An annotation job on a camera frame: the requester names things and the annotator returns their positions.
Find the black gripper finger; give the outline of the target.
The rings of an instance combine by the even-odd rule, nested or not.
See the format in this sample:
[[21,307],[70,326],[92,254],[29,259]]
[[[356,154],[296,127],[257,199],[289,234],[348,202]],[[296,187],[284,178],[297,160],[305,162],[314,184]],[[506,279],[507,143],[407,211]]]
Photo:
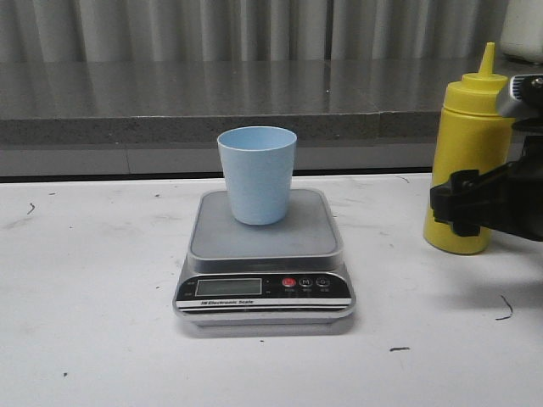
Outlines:
[[478,237],[481,233],[483,199],[479,189],[488,175],[478,170],[459,170],[447,182],[430,188],[430,208],[436,222],[446,224],[459,237]]

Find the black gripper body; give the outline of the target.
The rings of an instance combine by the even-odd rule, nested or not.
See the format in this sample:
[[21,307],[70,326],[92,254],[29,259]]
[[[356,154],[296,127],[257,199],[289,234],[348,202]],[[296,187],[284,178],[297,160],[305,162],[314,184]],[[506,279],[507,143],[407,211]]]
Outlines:
[[483,226],[495,231],[542,240],[542,120],[526,119],[513,125],[524,135],[519,158],[498,169],[491,183],[488,219]]

